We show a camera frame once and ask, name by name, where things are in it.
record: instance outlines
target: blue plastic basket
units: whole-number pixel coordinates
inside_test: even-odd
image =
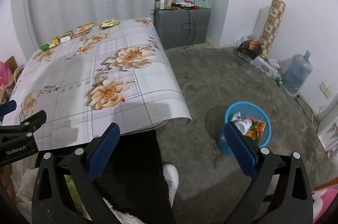
[[[270,121],[268,119],[268,117],[266,116],[265,112],[263,112],[259,107],[257,107],[255,104],[250,103],[250,102],[244,102],[244,101],[240,101],[240,102],[236,102],[234,104],[232,104],[228,110],[225,113],[225,117],[224,117],[224,123],[227,123],[229,121],[231,121],[231,119],[233,118],[234,113],[240,112],[241,113],[241,117],[245,117],[245,116],[250,116],[250,117],[254,117],[257,118],[263,122],[266,123],[265,129],[263,131],[262,137],[260,139],[260,141],[258,142],[258,146],[259,147],[264,147],[268,144],[270,137],[271,137],[271,124]],[[220,150],[228,155],[233,155],[228,143],[225,140],[224,137],[224,125],[218,135],[218,141],[217,141],[218,147],[220,148]]]

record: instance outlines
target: blue gripper pad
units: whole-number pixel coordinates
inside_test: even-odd
[[[0,105],[0,116],[5,116],[8,113],[15,111],[16,102],[15,100],[10,100],[6,103]]]
[[[93,181],[94,178],[102,174],[104,167],[120,139],[120,127],[117,124],[113,124],[108,130],[108,133],[101,140],[88,160],[87,175],[90,181]]]
[[[246,146],[239,133],[229,122],[225,124],[224,137],[234,153],[242,172],[252,180],[255,180],[257,178],[256,158],[251,153],[248,146]]]

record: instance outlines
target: blue water jug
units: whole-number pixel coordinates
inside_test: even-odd
[[[282,74],[283,87],[288,95],[296,96],[312,72],[313,66],[309,62],[310,54],[309,51],[306,51],[305,55],[295,54],[290,66]]]

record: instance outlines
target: screw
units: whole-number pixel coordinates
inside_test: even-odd
[[[270,151],[269,151],[268,148],[263,147],[263,148],[261,148],[261,152],[264,153],[264,154],[269,154]]]
[[[300,159],[300,154],[299,154],[299,153],[294,152],[292,155],[293,155],[295,158]]]
[[[45,154],[43,155],[43,158],[44,158],[44,159],[50,158],[50,153],[45,153]]]
[[[76,155],[81,155],[83,153],[83,148],[78,148],[75,150]]]

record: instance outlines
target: wall socket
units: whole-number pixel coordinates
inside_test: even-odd
[[[322,84],[319,86],[323,94],[326,96],[326,98],[329,98],[332,94],[330,88],[328,87],[326,82],[322,82]]]
[[[326,84],[326,82],[323,81],[323,83],[319,86],[319,88],[322,90],[322,92],[326,92],[328,85]]]

